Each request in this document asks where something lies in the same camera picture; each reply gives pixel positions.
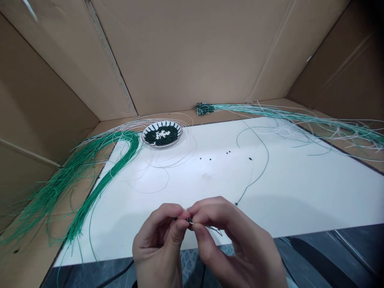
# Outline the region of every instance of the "right hand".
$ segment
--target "right hand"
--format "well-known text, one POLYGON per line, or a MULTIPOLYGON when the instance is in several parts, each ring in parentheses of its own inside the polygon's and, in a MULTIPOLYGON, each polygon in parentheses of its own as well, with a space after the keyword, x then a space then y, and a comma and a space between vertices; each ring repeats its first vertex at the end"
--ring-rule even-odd
POLYGON ((273 238, 239 208, 219 196, 198 201, 187 211, 193 217, 200 258, 222 286, 288 287, 273 238), (236 255, 225 255, 204 225, 224 230, 236 255))

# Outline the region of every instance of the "cardboard box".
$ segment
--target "cardboard box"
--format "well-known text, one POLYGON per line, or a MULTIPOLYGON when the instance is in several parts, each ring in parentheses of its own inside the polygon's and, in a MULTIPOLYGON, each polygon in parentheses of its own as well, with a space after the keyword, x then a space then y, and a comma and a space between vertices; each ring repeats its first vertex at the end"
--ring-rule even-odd
MULTIPOLYGON (((197 102, 259 100, 292 111, 314 109, 319 117, 383 120, 380 50, 356 1, 326 37, 349 1, 94 0, 136 110, 117 81, 86 3, 30 2, 38 23, 19 2, 0 4, 9 21, 0 15, 0 115, 6 124, 0 129, 0 187, 6 199, 0 209, 13 214, 1 218, 2 228, 27 203, 15 211, 8 206, 31 195, 32 183, 57 171, 86 135, 132 121, 136 111, 200 125, 253 116, 221 111, 199 117, 192 110, 197 102)), ((340 140, 331 144, 352 155, 372 153, 346 149, 340 140)), ((374 156, 384 160, 382 151, 374 156)), ((366 164, 384 172, 381 162, 366 164)), ((89 169, 97 174, 102 167, 89 169)), ((92 185, 78 183, 73 207, 82 205, 92 185)), ((72 216, 61 217, 69 211, 67 199, 50 223, 55 235, 70 225, 72 216)), ((30 240, 0 248, 5 287, 38 287, 49 271, 60 244, 50 246, 44 229, 30 240)))

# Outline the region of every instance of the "ceramic bowl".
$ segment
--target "ceramic bowl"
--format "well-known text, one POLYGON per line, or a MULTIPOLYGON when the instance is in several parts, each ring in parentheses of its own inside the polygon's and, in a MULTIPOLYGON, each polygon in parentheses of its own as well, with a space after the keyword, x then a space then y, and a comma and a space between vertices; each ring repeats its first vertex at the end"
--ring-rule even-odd
POLYGON ((159 122, 156 122, 156 123, 148 125, 144 129, 143 133, 141 134, 141 138, 143 139, 144 143, 146 143, 149 146, 152 146, 152 147, 166 147, 166 146, 170 146, 170 145, 174 144, 177 140, 179 140, 182 134, 183 134, 183 128, 179 124, 177 124, 176 122, 173 122, 173 121, 159 121, 159 122), (148 143, 145 140, 145 136, 147 135, 148 132, 155 131, 155 130, 161 132, 160 128, 161 127, 166 127, 166 126, 173 126, 173 127, 175 127, 178 130, 176 140, 172 141, 171 143, 165 144, 165 145, 156 145, 156 142, 155 142, 155 144, 153 144, 153 143, 148 143))

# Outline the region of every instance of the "bundle of green wires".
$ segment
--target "bundle of green wires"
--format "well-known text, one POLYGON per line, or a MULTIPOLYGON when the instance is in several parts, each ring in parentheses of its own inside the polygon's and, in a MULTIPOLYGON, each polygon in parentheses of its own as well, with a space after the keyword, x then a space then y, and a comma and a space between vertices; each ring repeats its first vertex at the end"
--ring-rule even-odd
POLYGON ((364 122, 380 122, 379 120, 359 120, 359 119, 333 119, 319 118, 312 115, 301 114, 293 111, 281 110, 272 106, 263 106, 256 104, 206 104, 198 103, 195 108, 199 116, 221 110, 229 110, 233 112, 249 113, 253 115, 266 116, 282 120, 288 120, 294 124, 315 124, 324 129, 326 135, 316 136, 324 140, 347 140, 351 146, 364 147, 367 149, 381 150, 384 148, 384 136, 378 133, 381 129, 370 129, 364 122), (363 139, 369 141, 371 146, 362 146, 355 142, 355 139, 363 139))
POLYGON ((126 154, 120 158, 109 173, 104 175, 79 211, 70 213, 76 213, 76 217, 70 225, 67 235, 63 239, 57 240, 63 241, 68 239, 72 242, 80 234, 84 220, 96 199, 104 191, 112 178, 140 151, 139 139, 137 132, 117 131, 94 138, 85 145, 79 145, 65 166, 54 174, 50 180, 44 182, 42 188, 25 200, 29 204, 16 215, 16 220, 8 227, 8 229, 12 229, 11 235, 2 237, 0 244, 5 246, 13 241, 17 243, 38 225, 41 227, 45 224, 46 231, 50 235, 48 224, 51 222, 50 217, 55 208, 58 207, 68 194, 72 196, 72 192, 80 180, 84 178, 95 179, 97 177, 97 175, 93 175, 90 172, 90 165, 95 163, 98 153, 106 146, 114 144, 119 140, 128 142, 129 149, 126 154))

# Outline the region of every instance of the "white board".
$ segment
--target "white board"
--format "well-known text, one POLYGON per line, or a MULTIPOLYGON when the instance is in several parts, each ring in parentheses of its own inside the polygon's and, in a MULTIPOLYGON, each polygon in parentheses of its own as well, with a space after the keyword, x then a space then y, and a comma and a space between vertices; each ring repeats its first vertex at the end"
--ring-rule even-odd
MULTIPOLYGON (((188 208, 219 195, 235 203, 264 169, 238 207, 273 237, 384 222, 384 176, 337 150, 328 153, 331 146, 286 122, 263 117, 183 131, 173 146, 146 146, 112 180, 83 236, 64 246, 55 266, 95 262, 94 253, 98 261, 130 257, 134 236, 160 204, 188 208), (308 137, 319 143, 303 146, 308 137)), ((116 145, 102 175, 126 150, 116 145)), ((230 243, 211 234, 218 245, 230 243)), ((192 248, 188 230, 182 249, 192 248)))

